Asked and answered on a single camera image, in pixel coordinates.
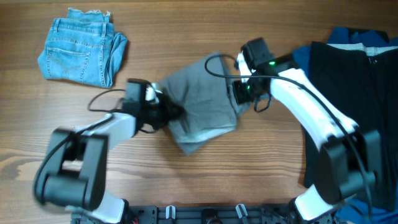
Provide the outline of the grey shorts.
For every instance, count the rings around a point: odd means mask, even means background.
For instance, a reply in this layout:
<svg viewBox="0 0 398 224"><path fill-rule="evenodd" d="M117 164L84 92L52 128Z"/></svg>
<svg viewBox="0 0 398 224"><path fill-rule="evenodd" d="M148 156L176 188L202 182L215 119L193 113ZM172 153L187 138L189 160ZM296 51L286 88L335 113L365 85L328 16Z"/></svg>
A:
<svg viewBox="0 0 398 224"><path fill-rule="evenodd" d="M237 104L232 79L214 77L206 69L230 74L219 53L213 52L159 81L163 93L185 109L183 116L169 122L168 128L186 155L210 139L234 131L238 118L251 107L250 103Z"/></svg>

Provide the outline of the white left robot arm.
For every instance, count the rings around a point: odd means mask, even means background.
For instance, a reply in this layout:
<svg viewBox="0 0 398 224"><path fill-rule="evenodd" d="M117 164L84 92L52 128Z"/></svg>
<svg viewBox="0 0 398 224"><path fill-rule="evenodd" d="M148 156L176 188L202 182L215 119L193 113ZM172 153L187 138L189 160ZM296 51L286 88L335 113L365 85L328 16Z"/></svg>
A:
<svg viewBox="0 0 398 224"><path fill-rule="evenodd" d="M106 191L108 152L143 132L144 125L156 132L185 112L147 80L130 78L123 92L103 119L76 129L55 129L35 174L35 201L68 209L72 223L138 223L128 201Z"/></svg>

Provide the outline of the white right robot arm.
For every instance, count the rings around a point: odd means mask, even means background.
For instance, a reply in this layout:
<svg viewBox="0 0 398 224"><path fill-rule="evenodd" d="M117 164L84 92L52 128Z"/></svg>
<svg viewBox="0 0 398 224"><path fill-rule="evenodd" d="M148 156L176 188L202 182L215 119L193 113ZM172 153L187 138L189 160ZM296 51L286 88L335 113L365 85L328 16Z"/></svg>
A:
<svg viewBox="0 0 398 224"><path fill-rule="evenodd" d="M319 153L313 184L289 204L291 223L313 223L372 191L382 182L381 141L376 130L362 133L353 119L334 107L308 80L292 55L270 59L263 38L241 47L233 83L237 103L257 103L268 94L285 105L309 134Z"/></svg>

